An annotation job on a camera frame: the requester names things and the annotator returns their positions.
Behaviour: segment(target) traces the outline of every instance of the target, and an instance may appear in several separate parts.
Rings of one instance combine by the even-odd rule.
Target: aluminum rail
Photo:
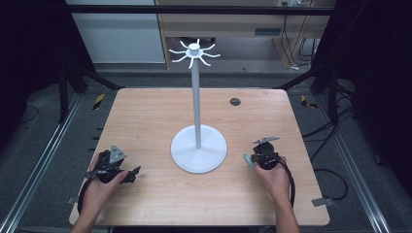
[[[354,10],[309,7],[254,6],[136,6],[136,5],[44,5],[44,11],[88,14],[185,14],[185,15],[282,15],[335,16],[355,14]]]
[[[37,187],[40,184],[47,168],[49,167],[52,158],[54,157],[55,151],[58,148],[67,128],[69,127],[75,112],[78,109],[80,100],[82,99],[81,94],[75,94],[70,106],[70,112],[67,118],[59,123],[48,143],[43,154],[40,156],[39,161],[31,173],[30,177],[26,181],[23,190],[18,196],[15,204],[10,209],[6,218],[0,224],[1,233],[12,233],[15,232],[17,225],[24,214],[28,204],[31,201]]]
[[[326,121],[328,121],[327,107],[324,98],[320,96],[315,96],[319,106],[324,114]],[[378,206],[369,186],[366,183],[366,180],[361,173],[361,170],[358,168],[357,163],[355,162],[354,156],[351,154],[351,151],[345,144],[345,141],[339,131],[336,132],[333,137],[335,144],[338,147],[339,153],[342,158],[342,162],[348,172],[355,191],[360,198],[360,202],[363,205],[363,209],[366,212],[367,217],[369,218],[370,224],[373,227],[375,233],[391,233],[391,228],[385,220],[384,215],[381,212],[381,209]]]

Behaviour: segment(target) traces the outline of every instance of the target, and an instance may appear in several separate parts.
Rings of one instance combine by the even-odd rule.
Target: forearm
[[[97,220],[97,217],[98,217],[98,214],[96,213],[92,213],[88,215],[87,213],[82,212],[82,215],[79,216],[79,218],[77,219],[70,233],[91,232],[91,229],[93,229],[93,226]]]
[[[294,233],[300,232],[291,203],[275,204],[276,212],[276,232]]]

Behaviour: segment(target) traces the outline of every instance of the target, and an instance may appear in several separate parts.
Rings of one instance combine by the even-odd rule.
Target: finger
[[[128,172],[127,171],[122,171],[119,174],[117,174],[110,182],[109,184],[112,186],[116,186],[118,184],[120,184],[124,178],[126,178]]]

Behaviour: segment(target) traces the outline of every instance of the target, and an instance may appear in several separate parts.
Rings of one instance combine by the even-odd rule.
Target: wooden table
[[[232,106],[231,98],[241,104]],[[227,154],[211,173],[180,169],[170,154],[174,136],[193,124],[191,89],[126,88],[119,91],[96,151],[117,145],[128,153],[121,165],[141,165],[135,183],[116,190],[100,225],[275,225],[274,207],[243,154],[252,141],[280,136],[272,144],[288,160],[296,185],[294,211],[300,225],[325,225],[325,206],[287,93],[274,89],[200,89],[201,123],[218,129]],[[76,205],[70,215],[78,217]]]

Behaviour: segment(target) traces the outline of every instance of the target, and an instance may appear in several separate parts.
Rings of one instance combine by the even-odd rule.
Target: black device
[[[281,164],[288,174],[289,181],[291,184],[291,204],[294,204],[294,196],[295,196],[295,186],[294,180],[289,169],[288,165],[286,164],[285,160],[279,155],[279,152],[275,152],[275,148],[269,141],[278,140],[279,137],[265,137],[263,139],[254,141],[254,144],[258,144],[256,147],[253,148],[254,154],[250,157],[248,155],[244,155],[245,160],[248,164],[254,168],[253,163],[257,163],[258,166],[264,170],[271,170],[276,165]]]
[[[111,150],[105,150],[100,152],[97,158],[96,165],[93,170],[86,172],[85,177],[87,181],[83,184],[78,201],[78,212],[82,211],[83,199],[85,197],[86,190],[93,179],[98,178],[102,183],[109,183],[117,174],[124,171],[120,169],[121,164],[127,157],[127,154],[112,145]],[[139,174],[141,166],[128,171],[127,176],[121,181],[121,183],[134,183],[136,175]]]

